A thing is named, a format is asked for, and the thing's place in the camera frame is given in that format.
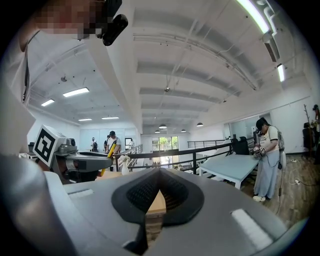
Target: fluorescent light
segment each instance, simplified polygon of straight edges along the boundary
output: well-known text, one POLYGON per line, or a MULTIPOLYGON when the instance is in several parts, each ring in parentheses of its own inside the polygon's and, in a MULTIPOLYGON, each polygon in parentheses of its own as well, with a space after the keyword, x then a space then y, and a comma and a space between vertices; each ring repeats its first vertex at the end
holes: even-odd
POLYGON ((119 117, 114 116, 114 117, 102 117, 101 119, 107 120, 107 119, 119 119, 119 117))
POLYGON ((45 103, 41 104, 42 107, 48 106, 51 103, 54 103, 55 101, 53 99, 49 99, 48 101, 46 101, 45 103))
POLYGON ((259 26, 263 34, 269 31, 269 27, 265 22, 264 18, 261 16, 259 11, 249 0, 237 0, 237 1, 251 15, 251 17, 257 23, 257 25, 259 26))
POLYGON ((280 82, 283 82, 283 81, 285 80, 284 65, 280 64, 280 65, 278 66, 278 72, 279 72, 280 82))
POLYGON ((88 88, 82 88, 82 89, 78 89, 78 90, 73 90, 73 91, 70 91, 70 92, 67 92, 65 94, 63 94, 64 97, 70 97, 70 96, 73 96, 73 95, 77 95, 77 94, 84 94, 84 93, 88 93, 89 90, 88 88))

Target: floor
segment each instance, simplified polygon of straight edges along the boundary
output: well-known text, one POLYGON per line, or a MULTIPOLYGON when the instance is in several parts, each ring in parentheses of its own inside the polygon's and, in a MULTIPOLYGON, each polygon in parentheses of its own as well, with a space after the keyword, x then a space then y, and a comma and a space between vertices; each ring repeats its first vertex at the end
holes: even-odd
MULTIPOLYGON (((320 192, 320 185, 316 185, 320 184, 320 165, 314 165, 313 159, 307 159, 301 155, 288 156, 286 160, 286 170, 278 172, 274 197, 267 199, 262 204, 274 214, 278 211, 277 216, 290 228, 310 215, 320 192), (306 185, 295 184, 296 178, 306 185), (282 193, 279 206, 280 184, 282 184, 282 193)), ((241 191, 253 197, 254 185, 255 181, 248 177, 242 182, 241 191)), ((152 246, 161 232, 162 216, 163 213, 146 215, 146 234, 149 246, 152 246)))

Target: light gray pants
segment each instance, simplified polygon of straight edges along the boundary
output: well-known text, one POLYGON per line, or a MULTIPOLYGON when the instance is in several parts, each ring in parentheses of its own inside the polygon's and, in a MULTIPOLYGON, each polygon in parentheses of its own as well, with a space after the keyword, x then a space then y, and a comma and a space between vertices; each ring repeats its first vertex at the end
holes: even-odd
POLYGON ((278 174, 279 150, 272 151, 263 156, 258 164, 258 172, 254 184, 254 194, 259 197, 272 198, 278 174))

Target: black camera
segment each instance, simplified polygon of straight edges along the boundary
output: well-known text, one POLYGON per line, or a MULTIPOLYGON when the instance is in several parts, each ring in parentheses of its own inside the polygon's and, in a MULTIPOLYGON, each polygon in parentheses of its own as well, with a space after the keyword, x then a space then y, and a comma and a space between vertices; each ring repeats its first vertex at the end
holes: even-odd
POLYGON ((124 14, 114 18, 121 5, 122 0, 106 0, 102 9, 96 13, 95 21, 83 28, 83 34, 78 35, 78 40, 88 38, 90 34, 96 33, 96 29, 101 29, 101 33, 96 37, 102 39, 105 46, 112 45, 128 26, 128 19, 124 14))

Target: white ceiling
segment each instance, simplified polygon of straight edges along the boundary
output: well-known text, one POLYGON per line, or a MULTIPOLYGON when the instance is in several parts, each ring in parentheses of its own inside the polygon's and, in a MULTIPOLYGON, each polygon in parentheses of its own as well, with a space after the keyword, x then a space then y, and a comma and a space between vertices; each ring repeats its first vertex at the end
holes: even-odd
MULTIPOLYGON (((201 113, 224 100, 280 86, 277 63, 271 60, 262 32, 236 0, 134 0, 130 4, 134 15, 126 30, 132 30, 133 79, 141 99, 143 133, 154 133, 161 123, 170 131, 188 131, 201 113), (167 85, 169 92, 164 91, 167 85)), ((291 34, 281 32, 292 44, 291 34)), ((33 106, 41 108, 52 98, 56 103, 46 110, 68 120, 127 117, 101 74, 94 71, 96 65, 83 42, 40 32, 29 50, 33 106), (63 76, 67 82, 61 82, 63 76), (82 87, 90 93, 62 96, 82 87)), ((298 74, 302 61, 294 63, 289 44, 281 50, 287 51, 286 72, 298 74)))

